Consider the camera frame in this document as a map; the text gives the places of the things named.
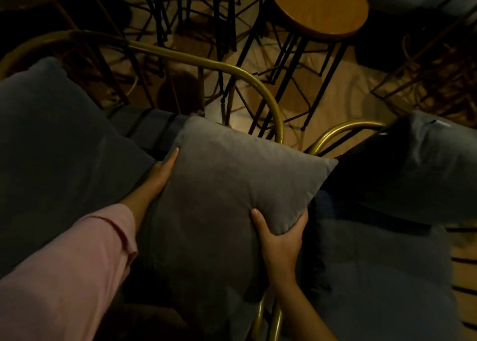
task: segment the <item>cushion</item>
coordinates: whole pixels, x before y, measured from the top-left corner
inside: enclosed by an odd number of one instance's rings
[[[0,83],[0,132],[0,277],[155,162],[51,57]]]
[[[158,161],[164,160],[189,116],[132,105],[105,110],[119,135],[130,138]]]
[[[243,341],[267,287],[251,209],[274,234],[287,232],[337,161],[199,117],[176,146],[169,182],[137,235],[125,295],[173,307],[209,339]]]
[[[477,131],[413,111],[349,150],[323,189],[409,221],[473,221]]]
[[[340,341],[459,340],[446,231],[319,191],[301,286]]]

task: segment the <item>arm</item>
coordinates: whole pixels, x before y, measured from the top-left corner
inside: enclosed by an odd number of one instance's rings
[[[257,209],[252,210],[252,219],[259,232],[270,284],[275,290],[293,340],[336,341],[295,279],[295,264],[301,248],[301,235],[308,221],[308,211],[305,210],[295,225],[281,236],[271,234]]]
[[[135,231],[176,157],[177,150],[120,204],[81,218],[0,280],[2,339],[92,340],[137,253]]]

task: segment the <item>floor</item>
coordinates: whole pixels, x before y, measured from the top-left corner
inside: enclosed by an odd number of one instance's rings
[[[138,2],[141,0],[128,0],[129,2]],[[242,0],[241,6],[236,6],[236,11],[244,8],[253,0]],[[227,13],[227,3],[223,2],[222,12]],[[170,1],[167,8],[169,19],[171,19],[176,12],[175,0]],[[212,11],[198,0],[195,0],[192,4],[192,9],[200,12],[206,12],[212,14]],[[246,32],[253,24],[258,14],[258,5],[252,6],[247,12],[243,13],[240,20],[236,21],[237,34],[239,38],[245,38]],[[140,9],[133,8],[133,28],[141,28],[146,22],[148,13]],[[177,21],[174,23],[173,33],[169,35],[166,46],[169,48],[177,49],[189,54],[195,54],[198,56],[206,57],[210,55],[211,59],[216,59],[215,48],[210,43],[200,41],[193,36],[200,36],[202,32],[210,32],[213,28],[212,24],[208,20],[204,20],[202,17],[196,14],[191,16],[192,23],[191,29],[186,31],[186,35],[179,36],[175,32]],[[154,19],[148,26],[148,30],[155,30]],[[281,41],[283,42],[286,36],[285,32],[280,33]],[[128,36],[129,39],[135,39],[134,35]],[[147,34],[141,39],[141,42],[155,43],[155,34]],[[236,52],[229,52],[225,54],[224,61],[230,64],[237,62],[237,59],[243,48],[245,39],[242,39],[237,45]],[[272,33],[265,35],[262,39],[264,44],[260,47],[256,42],[253,43],[250,49],[245,63],[242,68],[248,72],[260,72],[266,68],[272,67],[279,49],[276,44],[275,38]],[[307,48],[319,49],[320,45],[312,43]],[[325,53],[304,54],[301,63],[306,66],[319,71],[323,61]],[[197,78],[197,70],[193,67],[184,65],[172,64],[172,69],[179,73],[180,71],[186,71],[189,73],[189,77],[192,80]],[[379,83],[379,81],[385,76],[385,73],[378,72],[366,67],[361,67],[356,63],[355,49],[349,47],[343,60],[338,66],[336,73],[334,74],[330,85],[328,86],[325,95],[319,104],[319,107],[312,117],[310,124],[305,132],[301,132],[300,127],[305,120],[305,117],[291,121],[285,127],[284,143],[296,150],[303,151],[309,145],[311,145],[322,133],[327,129],[345,121],[353,120],[375,120],[384,123],[392,122],[396,116],[388,109],[388,107],[379,99],[370,94],[370,89]],[[309,98],[314,99],[318,93],[319,87],[323,78],[313,74],[305,68],[298,68],[294,73],[294,79],[297,84],[302,88],[303,93]],[[206,96],[212,96],[217,91],[217,72],[205,73],[205,93]],[[228,77],[224,77],[225,83],[227,83]],[[162,84],[162,80],[158,80],[157,86]],[[278,80],[277,85],[267,85],[272,94],[275,94],[281,79]],[[187,84],[179,84],[179,87],[188,87]],[[250,108],[255,112],[258,107],[260,98],[257,92],[243,82],[238,83],[238,88],[241,90],[245,100]],[[145,101],[144,95],[140,90],[134,89],[131,93],[130,100],[132,103],[143,104]],[[289,83],[285,94],[280,102],[280,108],[285,118],[292,117],[296,114],[302,113],[306,110],[306,104],[301,98],[297,88],[292,82]],[[220,100],[217,98],[211,101],[205,109],[205,115],[208,119],[223,123],[224,121],[224,108],[221,107]],[[247,113],[247,110],[243,106],[240,98],[237,94],[234,97],[233,112],[230,119],[230,125],[232,128],[248,132],[251,125],[251,117]],[[355,144],[361,142],[364,138],[372,133],[370,130],[363,131],[345,144],[341,145],[334,151],[331,151],[327,156],[335,157],[340,153],[348,150]],[[466,248],[454,248],[452,252],[453,256],[476,259],[477,247],[475,243],[467,246]],[[469,289],[477,289],[477,273],[475,266],[461,263],[454,263],[455,271],[455,284],[461,287]],[[477,304],[474,302],[473,297],[470,295],[455,292],[459,306],[461,309],[461,316],[464,320],[468,320],[474,324],[477,324]],[[477,340],[477,332],[464,329],[465,339]]]

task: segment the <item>sleeve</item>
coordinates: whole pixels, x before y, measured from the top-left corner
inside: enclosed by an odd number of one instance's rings
[[[131,210],[78,220],[0,280],[4,340],[92,340],[137,254]]]

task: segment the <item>pink shirt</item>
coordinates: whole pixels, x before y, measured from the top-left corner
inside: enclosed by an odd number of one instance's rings
[[[92,340],[136,254],[127,206],[81,218],[0,280],[0,338]]]

